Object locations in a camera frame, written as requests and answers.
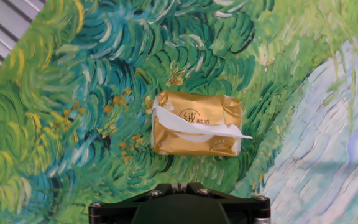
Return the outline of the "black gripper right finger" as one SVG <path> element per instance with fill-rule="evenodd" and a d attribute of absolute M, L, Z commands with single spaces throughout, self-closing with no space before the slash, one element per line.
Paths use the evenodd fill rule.
<path fill-rule="evenodd" d="M 240 198 L 199 182 L 179 183 L 178 193 L 185 197 L 179 208 L 185 223 L 271 223 L 270 199 L 263 195 Z"/>

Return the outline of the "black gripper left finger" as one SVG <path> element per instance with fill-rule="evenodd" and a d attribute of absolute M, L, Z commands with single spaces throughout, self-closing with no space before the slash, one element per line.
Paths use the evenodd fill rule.
<path fill-rule="evenodd" d="M 178 193 L 179 184 L 158 184 L 154 189 L 118 203 L 94 202 L 88 206 L 89 224 L 132 223 L 135 213 L 146 202 Z"/>

